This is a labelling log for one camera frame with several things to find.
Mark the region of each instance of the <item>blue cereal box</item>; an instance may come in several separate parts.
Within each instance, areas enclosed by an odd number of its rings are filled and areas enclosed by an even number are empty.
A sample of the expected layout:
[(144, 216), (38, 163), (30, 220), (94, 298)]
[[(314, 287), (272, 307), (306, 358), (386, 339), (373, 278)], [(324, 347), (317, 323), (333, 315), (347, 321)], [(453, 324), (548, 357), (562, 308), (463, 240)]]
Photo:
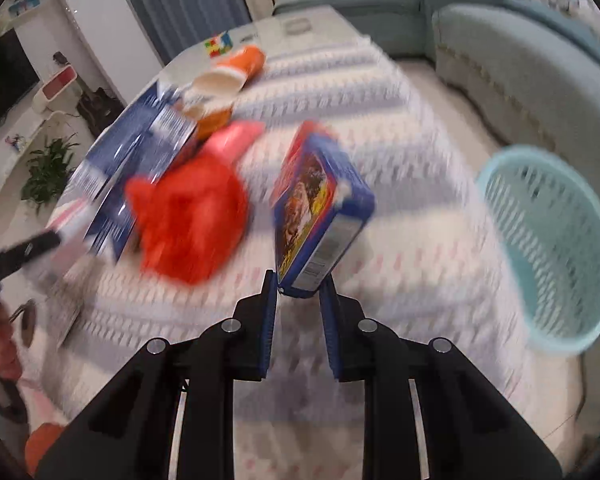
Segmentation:
[(273, 208), (276, 270), (282, 294), (309, 298), (366, 225), (376, 199), (332, 137), (305, 133), (296, 152), (291, 168), (285, 160), (281, 175), (288, 176)]

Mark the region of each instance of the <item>television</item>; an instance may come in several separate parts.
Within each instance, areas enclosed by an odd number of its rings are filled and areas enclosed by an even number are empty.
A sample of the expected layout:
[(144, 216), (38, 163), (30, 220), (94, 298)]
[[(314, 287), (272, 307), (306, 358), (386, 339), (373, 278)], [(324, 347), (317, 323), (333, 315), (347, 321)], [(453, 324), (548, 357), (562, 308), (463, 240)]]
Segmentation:
[(0, 37), (0, 124), (13, 105), (39, 81), (13, 29)]

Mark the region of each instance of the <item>light blue basket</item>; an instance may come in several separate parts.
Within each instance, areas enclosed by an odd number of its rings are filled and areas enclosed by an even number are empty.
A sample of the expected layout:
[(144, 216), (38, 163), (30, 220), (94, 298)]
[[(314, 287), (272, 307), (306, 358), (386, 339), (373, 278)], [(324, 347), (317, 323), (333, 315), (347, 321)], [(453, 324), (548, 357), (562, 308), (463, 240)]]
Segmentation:
[(600, 200), (571, 166), (528, 146), (501, 150), (477, 183), (516, 273), (534, 345), (585, 351), (600, 335)]

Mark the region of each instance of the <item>person's arm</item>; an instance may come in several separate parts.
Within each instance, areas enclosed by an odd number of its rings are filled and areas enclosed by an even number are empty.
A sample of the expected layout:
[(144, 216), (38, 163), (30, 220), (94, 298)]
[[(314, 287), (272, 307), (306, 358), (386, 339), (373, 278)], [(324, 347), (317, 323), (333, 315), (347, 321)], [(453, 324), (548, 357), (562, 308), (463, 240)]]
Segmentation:
[(22, 375), (22, 366), (18, 359), (18, 350), (11, 339), (13, 328), (9, 316), (0, 303), (0, 378), (7, 381), (17, 381)]

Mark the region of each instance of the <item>orange cup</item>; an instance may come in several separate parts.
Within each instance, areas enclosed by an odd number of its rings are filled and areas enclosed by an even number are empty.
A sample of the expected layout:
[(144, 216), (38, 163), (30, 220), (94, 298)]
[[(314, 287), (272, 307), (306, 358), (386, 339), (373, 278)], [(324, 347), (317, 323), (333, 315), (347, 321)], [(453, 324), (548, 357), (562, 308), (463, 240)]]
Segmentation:
[(192, 87), (202, 95), (231, 97), (264, 66), (265, 55), (255, 45), (247, 45), (211, 70), (193, 80)]

